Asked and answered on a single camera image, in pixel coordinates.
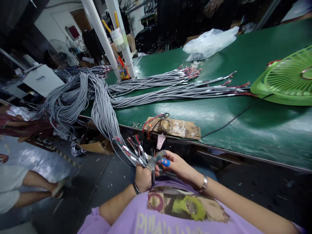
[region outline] electric fan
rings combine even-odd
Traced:
[[[251,92],[271,101],[292,106],[312,106],[312,46],[274,62],[252,84]]]
[[[51,58],[60,66],[71,69],[77,65],[77,58],[69,51],[66,44],[60,40],[52,39],[48,44]]]

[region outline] white pillar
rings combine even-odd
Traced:
[[[117,25],[116,25],[116,21],[115,21],[114,11],[116,11],[121,34],[122,34],[124,40],[126,40],[127,37],[126,37],[126,32],[125,32],[124,26],[123,26],[124,23],[123,23],[122,18],[121,18],[121,14],[120,14],[119,5],[118,5],[117,0],[105,0],[105,2],[106,2],[106,6],[107,6],[107,9],[110,13],[110,17],[111,17],[111,20],[112,20],[112,23],[113,23],[115,29],[117,28]],[[131,57],[129,46],[127,46],[125,49],[123,49],[122,53],[123,53],[123,56],[124,56],[123,58],[126,62],[126,66],[128,68],[128,71],[129,71],[131,78],[132,79],[136,78],[137,73],[134,69],[133,60]]]
[[[121,80],[121,76],[118,71],[118,64],[117,59],[115,58],[114,52],[111,49],[110,42],[108,41],[108,38],[106,36],[104,26],[100,20],[100,17],[97,14],[97,10],[95,8],[95,5],[92,0],[81,0],[84,10],[88,15],[89,20],[91,21],[91,24],[97,33],[97,37],[99,41],[101,42],[101,45],[105,51],[105,54],[115,72],[115,75],[118,79],[118,81]]]

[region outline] hand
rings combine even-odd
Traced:
[[[138,164],[136,168],[136,186],[140,193],[146,192],[152,186],[152,173]]]
[[[161,159],[160,163],[163,165],[164,171],[174,172],[183,182],[191,185],[195,190],[201,189],[204,176],[191,167],[179,155],[168,150],[165,151],[167,154],[166,158],[170,161],[170,165],[168,167],[164,166],[165,162],[163,162],[163,160],[166,159]]]
[[[0,154],[0,159],[2,159],[2,163],[6,163],[9,160],[9,156]]]

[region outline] green table surface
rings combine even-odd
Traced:
[[[297,21],[237,36],[236,41],[200,61],[199,80],[227,76],[233,71],[232,85],[255,81],[266,65],[312,44],[312,19]],[[185,62],[188,54],[181,48],[144,56],[136,65],[137,77],[162,74]],[[116,83],[109,73],[109,85]],[[159,90],[151,88],[132,92],[125,97]],[[239,118],[222,130],[202,138],[198,143],[237,153],[252,155],[279,163],[312,170],[312,108],[286,106],[257,98],[226,97],[214,99],[157,102],[131,108],[116,109],[120,125],[141,129],[149,116],[170,113],[170,118],[192,121],[201,128],[201,134],[215,130],[230,121],[248,105]],[[88,107],[81,115],[91,116]]]

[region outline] blue fingertip cover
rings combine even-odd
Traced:
[[[164,166],[170,166],[170,161],[168,159],[162,158],[160,163]]]

